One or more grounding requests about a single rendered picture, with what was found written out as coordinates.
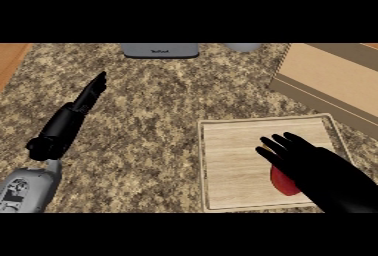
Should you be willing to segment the red pear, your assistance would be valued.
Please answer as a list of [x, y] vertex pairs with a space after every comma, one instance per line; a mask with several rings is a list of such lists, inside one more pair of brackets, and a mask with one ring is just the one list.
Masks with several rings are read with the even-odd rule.
[[293, 181], [276, 167], [270, 168], [270, 181], [274, 188], [285, 196], [293, 196], [301, 192]]

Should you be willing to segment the pale grey round container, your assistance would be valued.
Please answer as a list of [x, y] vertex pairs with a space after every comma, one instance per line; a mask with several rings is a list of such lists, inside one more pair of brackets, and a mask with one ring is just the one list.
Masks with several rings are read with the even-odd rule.
[[261, 47], [259, 43], [225, 43], [225, 47], [237, 52], [251, 52]]

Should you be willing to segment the grey flat appliance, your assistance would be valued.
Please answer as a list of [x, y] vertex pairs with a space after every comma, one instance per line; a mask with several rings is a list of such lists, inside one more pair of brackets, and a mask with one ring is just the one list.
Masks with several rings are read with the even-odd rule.
[[184, 59], [199, 55], [196, 43], [122, 43], [121, 49], [128, 58]]

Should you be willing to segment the brown cardboard box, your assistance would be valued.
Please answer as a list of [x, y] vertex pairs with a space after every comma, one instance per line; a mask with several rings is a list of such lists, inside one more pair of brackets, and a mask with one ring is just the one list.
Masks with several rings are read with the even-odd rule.
[[292, 43], [270, 88], [370, 136], [378, 134], [378, 48]]

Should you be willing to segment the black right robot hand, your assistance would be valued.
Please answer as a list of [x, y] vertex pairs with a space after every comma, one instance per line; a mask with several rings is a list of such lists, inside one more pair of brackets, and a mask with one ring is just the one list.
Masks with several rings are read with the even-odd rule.
[[341, 156], [289, 132], [259, 140], [256, 153], [324, 213], [378, 213], [378, 184]]

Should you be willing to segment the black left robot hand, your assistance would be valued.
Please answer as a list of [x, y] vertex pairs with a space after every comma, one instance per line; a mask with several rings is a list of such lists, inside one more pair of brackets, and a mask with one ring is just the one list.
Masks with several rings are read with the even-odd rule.
[[29, 158], [36, 161], [62, 158], [76, 137], [85, 115], [106, 89], [106, 72], [101, 72], [84, 87], [73, 102], [56, 111], [38, 136], [26, 143]]

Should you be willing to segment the pale wooden tray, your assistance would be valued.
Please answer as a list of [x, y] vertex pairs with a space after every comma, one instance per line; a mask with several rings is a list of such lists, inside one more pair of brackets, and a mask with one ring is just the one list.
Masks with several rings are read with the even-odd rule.
[[200, 201], [205, 212], [307, 207], [304, 194], [286, 196], [270, 181], [271, 164], [256, 154], [259, 138], [290, 132], [344, 159], [349, 153], [327, 113], [197, 122]]

